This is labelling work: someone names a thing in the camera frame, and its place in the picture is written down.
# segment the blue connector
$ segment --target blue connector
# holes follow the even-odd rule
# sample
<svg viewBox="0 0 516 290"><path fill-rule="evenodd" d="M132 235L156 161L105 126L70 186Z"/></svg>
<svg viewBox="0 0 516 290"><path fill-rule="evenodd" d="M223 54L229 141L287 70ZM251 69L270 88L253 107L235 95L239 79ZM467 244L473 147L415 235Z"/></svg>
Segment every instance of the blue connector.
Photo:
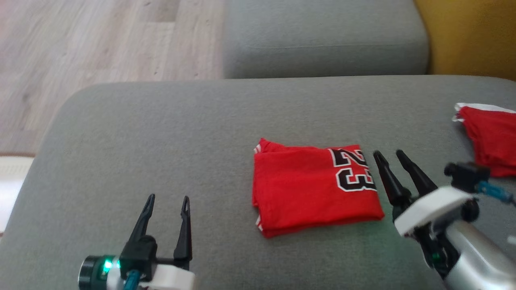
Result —
<svg viewBox="0 0 516 290"><path fill-rule="evenodd" d="M136 290L138 288L138 284L140 284L140 271L129 271L127 279L125 280L124 290Z"/></svg>
<svg viewBox="0 0 516 290"><path fill-rule="evenodd" d="M479 182L477 190L479 194L485 194L487 196L494 197L503 203L512 203L516 205L512 193L505 191L505 189L499 186L494 186L489 182Z"/></svg>

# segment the gray cushion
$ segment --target gray cushion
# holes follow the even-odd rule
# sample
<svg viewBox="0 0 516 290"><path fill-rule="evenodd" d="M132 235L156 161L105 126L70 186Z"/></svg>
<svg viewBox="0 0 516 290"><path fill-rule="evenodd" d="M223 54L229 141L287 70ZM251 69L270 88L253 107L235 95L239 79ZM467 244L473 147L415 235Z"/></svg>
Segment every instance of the gray cushion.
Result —
<svg viewBox="0 0 516 290"><path fill-rule="evenodd" d="M439 185L443 167L471 160L452 123L455 102L516 108L516 83L467 76L366 76L128 83L83 90L65 103L23 185L0 243L1 289L74 289L89 254L119 253L148 194L148 233L172 256L189 195L199 289L440 289L416 242L391 222L372 152L402 148ZM253 148L359 143L386 213L380 222L265 239L251 205ZM499 181L515 191L511 181ZM481 202L480 229L505 242L514 208Z"/></svg>
<svg viewBox="0 0 516 290"><path fill-rule="evenodd" d="M425 74L412 0L228 0L226 78Z"/></svg>

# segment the wooden floor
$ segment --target wooden floor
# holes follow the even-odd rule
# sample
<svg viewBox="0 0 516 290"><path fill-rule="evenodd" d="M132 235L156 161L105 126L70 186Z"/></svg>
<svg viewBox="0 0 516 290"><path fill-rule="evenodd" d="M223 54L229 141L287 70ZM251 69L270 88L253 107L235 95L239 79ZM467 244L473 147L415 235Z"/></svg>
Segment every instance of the wooden floor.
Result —
<svg viewBox="0 0 516 290"><path fill-rule="evenodd" d="M0 154L93 84L221 78L223 1L0 0Z"/></svg>

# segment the yellow cushion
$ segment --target yellow cushion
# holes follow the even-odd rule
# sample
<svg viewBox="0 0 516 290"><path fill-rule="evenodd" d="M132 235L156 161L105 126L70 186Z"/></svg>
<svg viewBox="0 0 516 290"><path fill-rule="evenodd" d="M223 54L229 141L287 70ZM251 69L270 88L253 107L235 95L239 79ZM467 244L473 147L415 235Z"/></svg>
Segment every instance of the yellow cushion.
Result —
<svg viewBox="0 0 516 290"><path fill-rule="evenodd" d="M516 0L415 0L430 37L431 74L516 80Z"/></svg>

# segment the folded clothing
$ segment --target folded clothing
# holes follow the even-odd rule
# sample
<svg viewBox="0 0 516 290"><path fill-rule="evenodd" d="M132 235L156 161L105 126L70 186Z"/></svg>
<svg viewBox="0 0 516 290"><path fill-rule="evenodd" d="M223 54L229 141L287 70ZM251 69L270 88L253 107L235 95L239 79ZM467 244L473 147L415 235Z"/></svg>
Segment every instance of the folded clothing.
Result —
<svg viewBox="0 0 516 290"><path fill-rule="evenodd" d="M254 151L252 204L265 237L383 218L358 145L286 147L262 138Z"/></svg>
<svg viewBox="0 0 516 290"><path fill-rule="evenodd" d="M516 112L482 105L456 105L454 120L463 122L473 142L475 162L491 169L491 176L516 175Z"/></svg>

